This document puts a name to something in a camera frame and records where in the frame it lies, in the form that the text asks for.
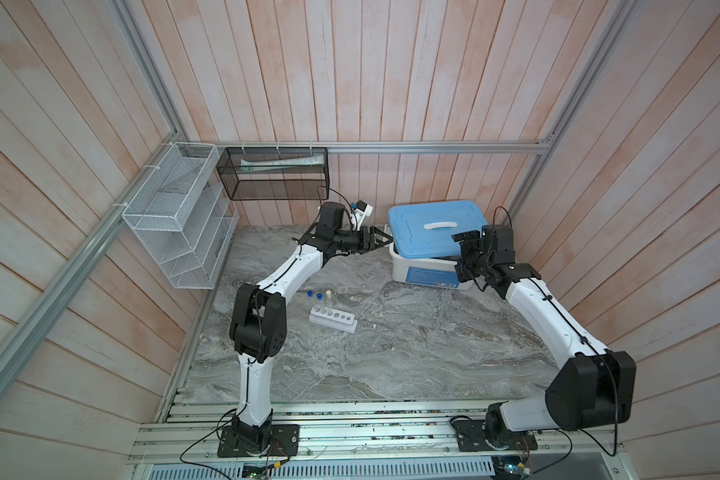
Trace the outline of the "blue plastic bin lid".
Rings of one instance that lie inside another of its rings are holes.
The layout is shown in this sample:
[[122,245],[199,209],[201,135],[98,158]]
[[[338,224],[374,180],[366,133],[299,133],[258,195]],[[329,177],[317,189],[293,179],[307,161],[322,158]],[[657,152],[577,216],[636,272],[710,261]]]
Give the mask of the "blue plastic bin lid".
[[464,200],[395,206],[388,223],[395,249],[406,259],[458,256],[460,246],[452,236],[488,224],[480,208]]

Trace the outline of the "white plastic storage bin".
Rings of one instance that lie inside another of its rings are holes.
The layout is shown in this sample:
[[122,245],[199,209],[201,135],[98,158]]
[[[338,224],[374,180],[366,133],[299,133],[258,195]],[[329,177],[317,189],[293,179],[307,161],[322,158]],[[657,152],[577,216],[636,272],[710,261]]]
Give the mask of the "white plastic storage bin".
[[468,290],[456,275],[459,245],[451,236],[461,230],[456,221],[395,224],[387,227],[394,241],[388,247],[392,258],[392,278],[396,282]]

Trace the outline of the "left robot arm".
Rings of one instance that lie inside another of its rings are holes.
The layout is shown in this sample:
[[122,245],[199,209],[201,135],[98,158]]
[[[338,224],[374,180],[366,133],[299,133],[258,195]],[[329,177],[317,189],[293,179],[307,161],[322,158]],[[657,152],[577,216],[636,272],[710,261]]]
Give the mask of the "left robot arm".
[[373,207],[362,200],[349,205],[323,203],[316,219],[296,239],[291,256],[263,280],[238,288],[229,337],[240,367],[240,398],[222,430],[224,442],[251,452],[269,447],[273,360],[286,340],[288,302],[330,259],[365,254],[392,243],[390,235],[364,223],[372,212]]

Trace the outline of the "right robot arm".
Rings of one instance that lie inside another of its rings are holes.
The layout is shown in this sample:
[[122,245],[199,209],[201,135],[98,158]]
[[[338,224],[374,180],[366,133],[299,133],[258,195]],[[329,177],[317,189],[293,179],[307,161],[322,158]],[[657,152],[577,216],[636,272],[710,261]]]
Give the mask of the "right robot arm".
[[517,261],[512,228],[485,225],[452,238],[461,250],[455,266],[459,281],[483,278],[532,326],[558,367],[543,393],[489,406],[483,427],[487,443],[504,450],[518,446],[531,431],[580,431],[627,422],[635,360],[596,339],[551,293],[533,266]]

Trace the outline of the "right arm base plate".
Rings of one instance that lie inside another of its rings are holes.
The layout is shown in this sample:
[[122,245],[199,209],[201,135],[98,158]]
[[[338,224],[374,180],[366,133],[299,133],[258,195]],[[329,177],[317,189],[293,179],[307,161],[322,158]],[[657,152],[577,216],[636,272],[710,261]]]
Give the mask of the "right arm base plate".
[[452,417],[453,429],[460,452],[506,451],[521,452],[538,449],[535,436],[528,431],[507,430],[500,420],[475,420],[464,415]]

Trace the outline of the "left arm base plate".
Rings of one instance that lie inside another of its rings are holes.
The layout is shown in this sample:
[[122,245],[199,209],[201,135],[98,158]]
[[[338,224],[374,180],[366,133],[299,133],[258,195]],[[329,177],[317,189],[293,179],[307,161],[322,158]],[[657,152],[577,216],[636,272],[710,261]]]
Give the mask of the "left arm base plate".
[[298,424],[266,424],[252,427],[244,423],[223,427],[217,449],[219,458],[270,456],[293,457],[298,454]]

